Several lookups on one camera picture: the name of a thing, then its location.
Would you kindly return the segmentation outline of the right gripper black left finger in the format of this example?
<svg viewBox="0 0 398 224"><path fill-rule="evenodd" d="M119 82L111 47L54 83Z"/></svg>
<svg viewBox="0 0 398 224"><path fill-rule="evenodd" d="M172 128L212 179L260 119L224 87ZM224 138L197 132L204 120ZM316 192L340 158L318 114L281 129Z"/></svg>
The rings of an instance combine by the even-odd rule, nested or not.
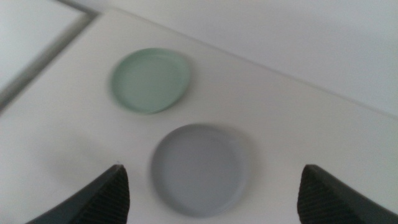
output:
<svg viewBox="0 0 398 224"><path fill-rule="evenodd" d="M33 224L126 224L130 208L129 181L121 164L111 166L62 203L30 221Z"/></svg>

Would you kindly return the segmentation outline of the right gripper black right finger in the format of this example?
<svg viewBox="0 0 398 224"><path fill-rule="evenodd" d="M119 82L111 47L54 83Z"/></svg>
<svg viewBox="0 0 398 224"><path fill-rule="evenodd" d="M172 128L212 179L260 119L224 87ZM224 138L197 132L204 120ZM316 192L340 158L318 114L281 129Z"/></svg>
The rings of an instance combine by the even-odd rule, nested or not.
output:
<svg viewBox="0 0 398 224"><path fill-rule="evenodd" d="M397 224L397 214L315 164L302 171L297 200L301 223Z"/></svg>

